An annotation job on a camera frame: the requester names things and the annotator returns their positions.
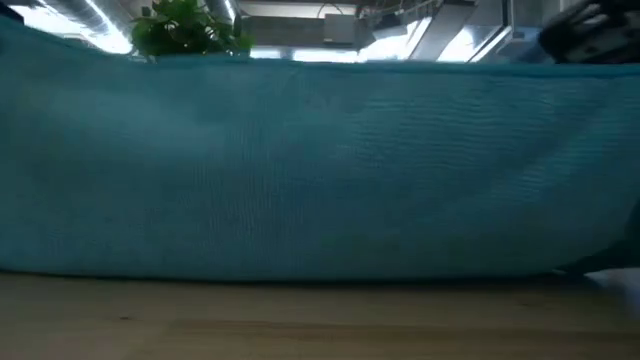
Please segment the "potted plant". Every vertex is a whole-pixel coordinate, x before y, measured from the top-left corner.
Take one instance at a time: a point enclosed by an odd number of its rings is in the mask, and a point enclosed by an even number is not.
[[[133,45],[144,56],[248,55],[251,39],[236,26],[199,7],[197,0],[158,0],[134,20]]]

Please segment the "blue mesh fabric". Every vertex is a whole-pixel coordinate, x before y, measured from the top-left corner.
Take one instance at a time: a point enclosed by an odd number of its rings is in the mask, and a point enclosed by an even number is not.
[[[0,19],[0,69],[6,270],[520,276],[640,196],[635,66],[146,64]]]

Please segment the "pipe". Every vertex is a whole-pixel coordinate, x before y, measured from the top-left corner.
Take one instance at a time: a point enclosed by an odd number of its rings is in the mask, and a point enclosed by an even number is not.
[[[209,11],[216,17],[234,24],[240,19],[240,5],[236,0],[204,0]]]
[[[96,47],[112,53],[133,50],[129,41],[131,15],[114,0],[37,0],[39,4],[79,26]]]

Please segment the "wooden table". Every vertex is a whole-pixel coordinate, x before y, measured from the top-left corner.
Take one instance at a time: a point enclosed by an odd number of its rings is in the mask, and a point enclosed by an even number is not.
[[[0,360],[639,360],[584,283],[267,286],[0,275]]]

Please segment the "ceiling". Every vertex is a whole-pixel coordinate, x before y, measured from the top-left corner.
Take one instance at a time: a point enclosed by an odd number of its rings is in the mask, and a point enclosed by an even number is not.
[[[0,0],[8,5],[29,5],[38,4],[38,2],[48,2],[61,6],[70,4],[92,3],[98,8],[105,10],[113,10],[117,13],[117,17],[126,17],[118,19],[120,22],[116,24],[117,32],[120,34],[116,40],[113,37],[88,39],[97,47],[112,52],[128,52],[131,50],[130,44],[125,44],[126,35],[129,30],[126,29],[130,25],[130,20],[141,15],[143,6],[150,6],[152,0]],[[205,1],[211,5],[212,2],[222,2],[230,0],[198,0],[204,5]],[[245,29],[249,31],[256,39],[257,50],[268,50],[271,48],[305,48],[305,49],[323,49],[326,48],[324,43],[325,22],[323,18],[328,14],[347,14],[351,15],[356,12],[358,6],[369,6],[372,8],[388,8],[390,6],[404,4],[406,7],[409,0],[339,0],[335,4],[323,4],[317,0],[239,0],[238,5],[244,15],[249,15],[246,20]],[[396,37],[395,42],[386,41],[383,44],[377,41],[377,44],[370,42],[362,45],[355,44],[354,48],[346,49],[355,52],[356,55],[349,55],[354,59],[358,59],[358,49],[374,46],[379,48],[376,51],[369,49],[370,59],[407,59],[435,61],[453,60],[468,61],[477,48],[485,46],[486,41],[495,37],[496,33],[504,28],[505,20],[513,25],[513,21],[505,19],[505,3],[509,0],[438,0],[444,1],[441,10],[435,15],[435,19],[422,21],[420,19],[407,21],[405,24],[407,35],[404,37]],[[518,27],[539,28],[550,15],[557,13],[562,4],[567,1],[562,0],[517,0],[513,1],[516,5],[513,11],[513,19]],[[477,6],[469,7],[468,4],[475,3]],[[35,23],[45,31],[50,31],[64,36],[87,37],[91,34],[92,28],[84,28],[79,30],[80,34],[74,34],[74,28],[66,26],[64,21],[54,22],[45,21],[47,18],[38,14],[35,16],[33,11],[31,15],[31,23]],[[334,51],[336,54],[344,54],[345,49],[333,50],[324,49],[326,51]]]

